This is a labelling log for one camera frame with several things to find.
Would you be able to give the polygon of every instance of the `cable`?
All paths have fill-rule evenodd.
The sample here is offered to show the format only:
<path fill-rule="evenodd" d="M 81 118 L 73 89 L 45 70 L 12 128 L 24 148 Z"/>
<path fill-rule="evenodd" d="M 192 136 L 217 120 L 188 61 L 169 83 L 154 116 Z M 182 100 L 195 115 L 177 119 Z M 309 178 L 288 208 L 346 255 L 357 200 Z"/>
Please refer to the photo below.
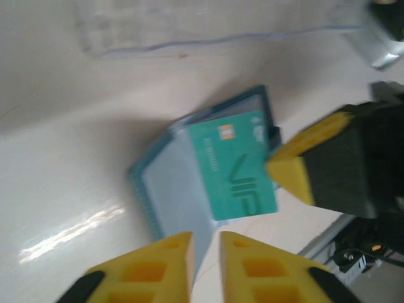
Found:
<path fill-rule="evenodd" d="M 372 257 L 372 258 L 375 258 L 375 259 L 379 259 L 379 260 L 381 260 L 383 262 L 386 262 L 386 263 L 389 263 L 389 264 L 404 268 L 404 262 L 402 262 L 402 261 L 394 260 L 394 259 L 387 258 L 387 257 L 384 257 L 384 256 L 378 256 L 377 254 L 373 254 L 371 252 L 363 251 L 363 250 L 358 249 L 358 248 L 342 249 L 341 251 L 338 252 L 338 254 L 344 254 L 344 253 L 347 253 L 347 252 L 350 252 L 350 251 L 357 251 L 358 253 L 365 254 L 366 256 L 369 256 L 369 257 Z"/>

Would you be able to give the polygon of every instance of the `transparent plastic box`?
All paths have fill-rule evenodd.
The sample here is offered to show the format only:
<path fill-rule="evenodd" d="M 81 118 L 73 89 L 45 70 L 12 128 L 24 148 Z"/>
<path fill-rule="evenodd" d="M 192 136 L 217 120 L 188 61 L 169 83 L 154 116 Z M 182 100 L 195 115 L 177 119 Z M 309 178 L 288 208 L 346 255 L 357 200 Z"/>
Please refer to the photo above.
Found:
<path fill-rule="evenodd" d="M 326 21 L 334 0 L 74 1 L 83 49 L 95 56 L 341 28 Z"/>

